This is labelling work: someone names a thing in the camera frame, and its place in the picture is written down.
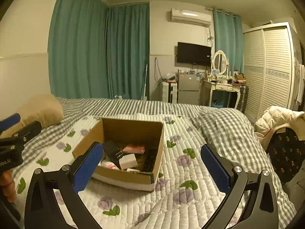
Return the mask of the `person's left hand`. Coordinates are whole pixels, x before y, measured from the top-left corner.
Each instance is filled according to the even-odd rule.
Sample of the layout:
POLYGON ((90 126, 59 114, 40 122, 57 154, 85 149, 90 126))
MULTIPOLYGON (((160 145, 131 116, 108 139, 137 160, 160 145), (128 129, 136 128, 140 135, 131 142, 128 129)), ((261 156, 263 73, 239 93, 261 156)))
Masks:
POLYGON ((7 170, 1 174, 0 185, 2 188, 3 195, 7 198, 7 201, 14 203, 17 197, 15 191, 15 182, 12 179, 12 171, 7 170))

